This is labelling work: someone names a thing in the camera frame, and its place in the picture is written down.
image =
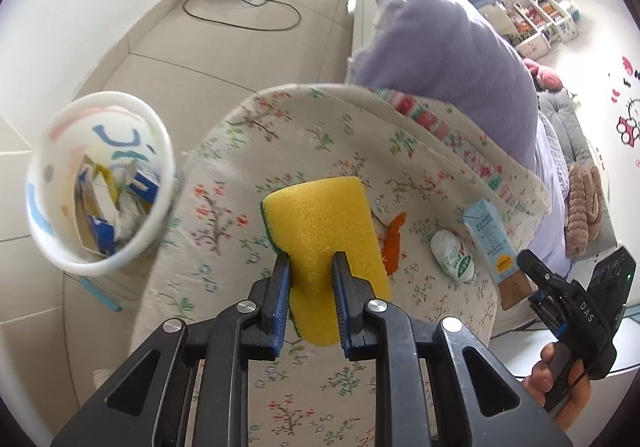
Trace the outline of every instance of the yellow sponge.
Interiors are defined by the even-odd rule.
[[[391,289],[360,179],[329,178],[293,185],[262,201],[274,247],[291,258],[291,312],[300,336],[317,346],[339,341],[332,286],[335,252],[351,273],[367,279],[380,299]]]

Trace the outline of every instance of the black cable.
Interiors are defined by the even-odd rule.
[[[636,367],[640,367],[640,363],[632,364],[631,366],[620,367],[620,369],[614,369],[613,371],[609,371],[609,374],[613,375],[614,373],[619,373],[620,371],[627,371],[628,369],[634,369]]]
[[[533,326],[534,324],[536,324],[538,322],[540,322],[540,321],[538,321],[538,319],[531,319],[530,321],[527,321],[524,324],[521,324],[520,326],[518,326],[517,328],[514,328],[513,330],[507,330],[505,332],[498,333],[497,335],[493,335],[490,340],[494,340],[494,339],[497,339],[498,337],[502,337],[503,335],[506,335],[507,333],[537,332],[539,330],[530,330],[529,327]]]
[[[262,2],[259,3],[259,4],[255,4],[255,3],[251,2],[251,1],[248,1],[248,0],[241,0],[241,1],[247,3],[249,6],[253,6],[255,8],[260,8],[261,6],[264,6],[265,4],[267,4],[268,2],[273,2],[273,3],[277,3],[277,4],[282,4],[284,6],[288,6],[294,12],[296,12],[296,14],[298,16],[298,19],[292,25],[284,27],[284,28],[254,28],[252,26],[243,26],[241,24],[234,24],[234,23],[224,22],[224,21],[216,21],[216,20],[213,20],[213,19],[208,19],[206,17],[201,17],[199,15],[191,13],[189,10],[187,10],[187,3],[189,1],[190,0],[184,0],[184,2],[182,4],[182,10],[184,11],[184,13],[186,13],[190,17],[193,17],[195,19],[199,19],[201,21],[212,22],[212,23],[215,23],[215,24],[222,24],[222,26],[231,26],[233,28],[241,28],[243,30],[251,30],[251,31],[256,31],[256,32],[284,32],[284,31],[288,31],[288,30],[293,30],[296,26],[298,26],[302,22],[302,14],[298,10],[298,8],[296,8],[292,4],[289,4],[289,3],[286,3],[286,2],[283,2],[283,1],[278,1],[278,0],[261,0]]]
[[[260,3],[260,4],[255,4],[255,3],[252,3],[252,2],[250,2],[248,0],[241,0],[241,1],[247,3],[250,6],[253,6],[255,8],[260,8],[261,6],[264,6],[265,4],[267,4],[268,2],[273,2],[273,3],[277,3],[277,4],[282,4],[284,6],[288,6],[294,12],[296,12],[296,14],[298,16],[298,19],[292,25],[284,27],[284,28],[254,28],[252,26],[244,26],[244,25],[241,25],[241,24],[233,24],[233,23],[230,23],[230,22],[216,21],[214,19],[208,19],[206,17],[201,17],[199,15],[191,13],[189,10],[187,10],[187,3],[189,1],[190,0],[185,0],[184,3],[182,4],[182,9],[184,10],[184,13],[186,13],[187,15],[189,15],[189,16],[191,16],[193,18],[199,19],[201,21],[212,22],[212,23],[215,23],[215,24],[222,24],[223,26],[231,26],[233,28],[241,28],[243,30],[251,30],[251,31],[255,31],[255,32],[284,32],[284,31],[288,31],[288,30],[293,30],[296,26],[298,26],[302,22],[302,14],[298,10],[298,8],[296,8],[295,6],[293,6],[293,5],[289,4],[289,3],[278,1],[278,0],[261,0],[262,3]]]
[[[592,362],[592,364],[595,364],[595,363],[596,363],[596,361],[598,360],[598,357],[599,357],[599,356],[597,356],[597,357],[596,357],[596,359]],[[562,392],[562,395],[560,395],[560,401],[562,401],[562,399],[564,399],[564,397],[565,397],[566,395],[568,395],[568,394],[571,392],[571,390],[572,390],[576,385],[578,385],[578,382],[580,382],[580,380],[582,380],[582,379],[584,378],[584,376],[589,372],[589,369],[591,369],[591,367],[589,367],[589,368],[586,368],[586,367],[585,367],[585,368],[582,370],[582,372],[581,372],[580,376],[579,376],[577,379],[575,379],[571,384],[569,384],[569,387],[567,387],[567,388]]]

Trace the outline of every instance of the bed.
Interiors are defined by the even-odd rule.
[[[468,11],[472,7],[464,0],[453,0],[461,2],[465,5],[465,9]],[[353,29],[353,41],[352,41],[352,55],[349,59],[348,65],[348,82],[357,83],[357,75],[363,62],[370,54],[370,48],[374,44],[380,44],[377,42],[381,35],[385,32],[386,28],[394,22],[398,16],[398,12],[404,8],[407,0],[356,0],[356,8],[354,14],[354,29]],[[500,77],[491,77],[489,80],[500,80]],[[571,94],[566,90],[562,90],[560,93],[540,93],[538,106],[541,113],[544,115],[541,118],[551,121],[551,140],[556,141],[556,145],[561,147],[560,156],[554,156],[553,164],[549,163],[548,168],[555,166],[558,174],[558,185],[561,194],[556,194],[556,200],[559,205],[564,204],[566,198],[566,189],[568,188],[568,179],[562,180],[562,177],[566,177],[566,168],[572,162],[578,162],[582,166],[590,167],[597,164],[597,160],[594,160],[590,148],[587,145],[586,138],[584,137],[580,124],[574,111],[574,102],[572,101]],[[538,122],[536,133],[540,138],[536,138],[536,145],[538,148],[542,145],[546,156],[553,154],[553,145],[549,144],[546,140],[546,133],[541,131],[542,122]],[[606,174],[603,169],[600,169],[600,174],[603,176],[603,180],[606,181]],[[554,188],[547,183],[547,186],[551,190],[558,191],[558,188]],[[604,216],[602,218],[602,230],[598,238],[589,243],[588,248],[584,256],[580,258],[580,261],[573,267],[573,275],[577,275],[582,281],[588,283],[590,271],[593,268],[593,261],[591,258],[597,258],[599,254],[612,250],[617,244],[615,233],[613,232],[612,224],[608,215],[606,204],[604,204]],[[548,245],[539,247],[536,251],[543,253],[544,250],[549,250]],[[563,271],[566,273],[572,265],[569,260],[564,257],[562,248],[558,247],[555,250],[555,257],[552,257],[550,253],[545,257],[547,264],[554,268],[556,271]],[[528,323],[534,317],[528,309],[528,306],[521,305],[519,308],[513,309],[508,313],[504,313],[498,310],[496,321],[494,324],[494,331],[492,335],[498,335],[515,327],[519,327]]]
[[[377,1],[391,7],[374,15],[382,32],[393,21],[395,0]],[[352,68],[364,55],[356,52]],[[533,113],[535,130],[537,105]],[[433,130],[441,122],[449,128],[446,138]],[[540,151],[535,137],[531,145],[534,156]],[[455,315],[487,343],[498,298],[486,264],[477,254],[475,278],[458,284],[438,270],[428,242],[447,228],[474,249],[459,216],[484,197],[500,210],[514,245],[527,246],[552,212],[552,192],[535,164],[527,170],[449,102],[388,88],[317,84],[252,95],[190,154],[131,348],[165,319],[214,317],[270,274],[275,253],[259,210],[269,192],[349,175],[366,186],[380,220],[408,214],[391,279],[393,300],[430,321]],[[378,231],[382,239],[383,229]],[[314,347],[289,325],[281,358],[250,367],[250,441],[269,447],[338,440],[372,445],[374,388],[370,364],[348,364],[338,346]],[[428,390],[426,398],[431,404]],[[434,432],[433,413],[430,426]]]

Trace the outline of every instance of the toy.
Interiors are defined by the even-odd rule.
[[[564,87],[558,73],[549,66],[543,66],[531,59],[524,59],[537,91],[561,91]]]
[[[400,227],[406,221],[406,212],[398,214],[389,224],[386,230],[385,244],[382,248],[382,263],[385,265],[387,275],[391,275],[398,269],[400,260]]]
[[[603,203],[598,168],[572,163],[569,167],[569,200],[564,230],[566,257],[576,259],[584,255],[588,242],[598,237]]]

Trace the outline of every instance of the white wall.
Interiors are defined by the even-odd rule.
[[[0,394],[38,447],[78,408],[63,329],[62,272],[29,236],[31,146],[108,50],[160,0],[0,4]]]

